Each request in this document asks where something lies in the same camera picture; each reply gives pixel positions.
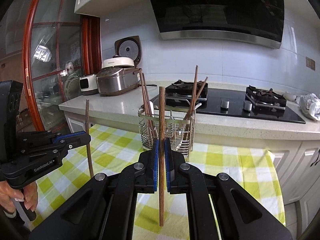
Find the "person's left hand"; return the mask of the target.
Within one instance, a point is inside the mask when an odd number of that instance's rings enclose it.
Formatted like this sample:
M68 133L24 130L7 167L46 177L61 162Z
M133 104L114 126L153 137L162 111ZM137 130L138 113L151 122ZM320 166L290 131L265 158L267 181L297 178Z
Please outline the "person's left hand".
M37 183L32 182L31 184L23 188L23 192L15 190L10 187L6 181L1 181L1 207L9 213L13 214L16 210L12 199L24 200L24 205L27 210L35 211L38 204L38 191Z

